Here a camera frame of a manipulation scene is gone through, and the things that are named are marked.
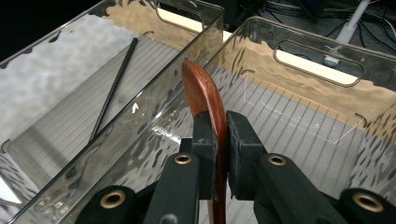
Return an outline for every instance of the storage container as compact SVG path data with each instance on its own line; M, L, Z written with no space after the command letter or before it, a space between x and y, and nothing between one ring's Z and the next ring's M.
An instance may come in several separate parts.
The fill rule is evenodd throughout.
M324 66L326 56L339 64ZM17 220L73 223L100 189L156 181L192 133L181 63L152 79ZM360 187L396 204L395 57L251 18L204 67L225 108L245 115L266 149L294 160L319 190L338 198ZM229 222L257 222L252 202L230 200L227 212Z
M102 127L163 69L185 57L207 62L222 44L222 15L221 7L201 1L102 1L1 62L0 176L21 203L5 202L0 221L20 209L31 214L26 204L88 144L134 37L138 44ZM177 74L168 81L177 84ZM64 217L34 213L29 222Z

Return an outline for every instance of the brass screw insert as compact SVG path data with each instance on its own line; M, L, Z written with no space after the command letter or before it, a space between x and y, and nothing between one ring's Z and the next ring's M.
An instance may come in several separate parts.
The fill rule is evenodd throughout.
M175 157L175 163L177 163L177 164L185 165L190 162L191 162L191 157L189 157L189 156L180 155L180 156Z
M379 213L384 211L382 203L371 195L365 193L356 193L352 196L353 201L360 207L371 212Z
M125 192L116 189L103 196L100 205L107 209L115 208L121 205L125 201L125 198Z
M286 164L286 160L280 156L270 156L268 157L268 161L271 162L273 165L282 166Z

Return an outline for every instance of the cable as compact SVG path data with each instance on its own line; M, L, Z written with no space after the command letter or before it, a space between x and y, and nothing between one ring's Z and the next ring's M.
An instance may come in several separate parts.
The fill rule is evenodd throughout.
M275 5L275 6L280 6L280 7L289 7L289 8L298 8L298 9L301 9L300 7L297 7L297 6L285 5L285 4L280 4L280 3L276 3L276 2L272 2L272 1L267 1L267 3L269 3L269 4L271 4L271 5Z
M362 31L361 31L361 23L360 22L358 22L358 27L359 27L359 37L360 37L360 40L361 40L361 45L364 48L366 48L366 45L364 44L364 41L363 41L363 34L362 34Z
M305 14L303 14L303 13L299 13L299 14L296 14L296 13L289 13L289 12L284 12L284 11L282 11L282 10L279 10L279 9L277 9L277 8L267 8L266 10L268 10L268 9L270 9L273 13L280 14L280 15L284 15L284 16L291 16L291 17L302 18L302 19L307 19L307 18L308 18L308 17L307 17Z
M379 1L381 1L381 0L376 0L376 1L370 2L369 5L374 4L374 3L377 3L377 2L379 2Z
M302 58L306 58L307 60L312 61L308 56L306 56L304 54L293 54L293 55L298 56L298 57L302 57Z
M388 49L390 49L391 51L393 51L393 53L396 54L396 49L394 49L393 47L389 46L388 44L382 42L381 40L379 40L375 35L373 35L373 33L371 33L371 31L366 27L366 25L364 25L364 23L361 21L361 25L363 26L363 28L367 31L367 33L369 33L369 35L375 39L376 41L378 41L378 43L381 43L382 45L384 45L385 47L387 47Z
M333 7L327 7L323 9L323 12L343 12L343 11L355 11L355 7L347 7L347 8L333 8Z
M347 23L347 21L343 21L341 22L339 25L337 25L334 29L332 29L327 35L325 36L329 36L332 35L332 33L334 33L336 30L338 30L341 26L343 26L345 23Z
M267 12L269 12L277 21L279 21L280 23L283 24L283 22L276 15L274 15L274 13L271 10L269 10L268 8L267 8Z
M392 24L391 24L389 21L387 21L387 20L385 19L385 16L387 15L387 11L388 11L388 7L385 7L384 13L382 14L382 20L383 20L384 22L386 22L386 23L390 26L390 29L392 29L393 34L394 34L395 37L396 37L396 32L395 32L395 29L393 28ZM388 37L393 43L396 43L396 41L395 41L392 37L390 37L390 35L388 34L388 30L385 28L385 24L384 24L384 23L382 23L382 28L384 28L384 31L385 31L385 34L387 34L387 37Z

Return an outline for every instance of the black rod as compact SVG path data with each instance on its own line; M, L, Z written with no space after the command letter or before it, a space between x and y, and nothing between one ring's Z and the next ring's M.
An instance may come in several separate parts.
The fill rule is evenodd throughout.
M105 118L105 114L108 110L108 107L110 106L111 100L112 100L114 94L116 93L117 87L120 85L120 81L125 73L126 68L128 67L129 61L131 61L132 55L134 54L134 49L136 48L137 41L138 41L138 39L136 37L134 37L131 45L128 48L128 51L126 52L126 55L125 55L124 60L122 61L120 70L117 73L116 78L114 79L113 85L111 86L110 92L107 95L105 104L102 107L99 118L96 120L95 126L92 130L90 142L99 133L99 128L103 122L103 119Z

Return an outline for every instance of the white cable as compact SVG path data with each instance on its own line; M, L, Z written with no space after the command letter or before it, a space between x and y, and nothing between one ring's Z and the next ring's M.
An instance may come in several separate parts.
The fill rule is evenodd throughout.
M377 18L379 18L381 21L386 22L386 23L390 26L390 29L392 29L393 34L395 35L395 38L396 38L396 31L395 31L395 28L393 27L392 23L390 23L388 20L383 19L382 17L377 16L377 15L375 15L375 14L372 14L372 13L365 13L365 14L370 15L370 16L374 16L374 17L377 17Z
M379 1L381 1L381 0L375 0L373 2L370 2L369 5L377 3ZM348 7L348 8L332 8L332 7L328 7L328 8L325 8L324 10L326 10L326 11L350 11L350 10L354 10L354 9L356 9L356 8L355 7Z
M395 32L395 29L393 28L393 26L392 26L392 24L388 21L388 20L385 20L385 19L383 19L387 24L389 24L389 26L390 26L390 28L392 29L392 31L393 31L393 34L395 35L395 38L396 38L396 32Z
M337 41L349 43L350 39L355 33L356 28L358 27L357 24L358 21L361 19L361 15L364 13L369 4L370 0L361 0L349 22L345 23L340 33L338 34L336 38ZM336 59L332 56L326 56L323 60L323 63L331 68L334 68L338 65L339 61L339 59Z
M271 5L280 6L280 7L291 7L291 8L298 8L298 9L301 9L300 7L297 7L297 6L285 5L285 4L280 4L280 3L276 3L276 2L272 2L272 1L267 1L267 3L269 3L269 4L271 4Z

